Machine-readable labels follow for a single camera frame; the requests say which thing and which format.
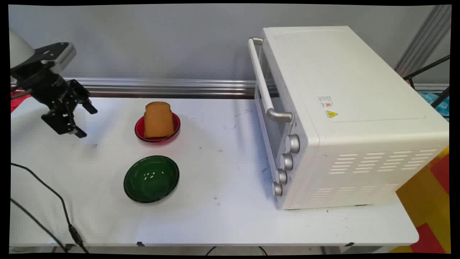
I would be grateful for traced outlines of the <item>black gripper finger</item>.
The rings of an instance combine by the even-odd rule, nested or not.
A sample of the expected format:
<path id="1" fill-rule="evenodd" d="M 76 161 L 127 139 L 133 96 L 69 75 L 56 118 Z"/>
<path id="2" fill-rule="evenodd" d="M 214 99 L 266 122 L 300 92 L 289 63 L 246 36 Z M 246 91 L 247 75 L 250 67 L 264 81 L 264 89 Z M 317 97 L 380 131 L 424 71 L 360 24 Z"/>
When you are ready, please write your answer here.
<path id="1" fill-rule="evenodd" d="M 84 138 L 87 133 L 80 129 L 74 121 L 73 112 L 76 107 L 76 104 L 69 104 L 51 109 L 48 113 L 41 115 L 41 119 L 59 135 L 70 134 Z"/>
<path id="2" fill-rule="evenodd" d="M 92 105 L 90 92 L 76 80 L 70 80 L 69 85 L 72 90 L 72 98 L 81 104 L 90 114 L 96 114 L 98 110 Z"/>

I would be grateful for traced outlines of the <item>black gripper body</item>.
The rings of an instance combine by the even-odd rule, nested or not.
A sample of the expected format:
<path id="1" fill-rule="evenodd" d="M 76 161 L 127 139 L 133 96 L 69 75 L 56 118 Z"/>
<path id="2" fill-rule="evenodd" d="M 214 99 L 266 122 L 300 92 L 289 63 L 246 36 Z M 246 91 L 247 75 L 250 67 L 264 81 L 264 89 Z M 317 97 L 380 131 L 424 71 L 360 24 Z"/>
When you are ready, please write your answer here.
<path id="1" fill-rule="evenodd" d="M 59 74 L 52 72 L 50 66 L 17 66 L 10 69 L 10 75 L 17 80 L 11 92 L 18 88 L 23 90 L 11 95 L 11 100 L 30 95 L 49 109 L 61 106 L 61 103 L 74 109 L 78 104 L 78 100 L 70 95 L 70 85 Z"/>

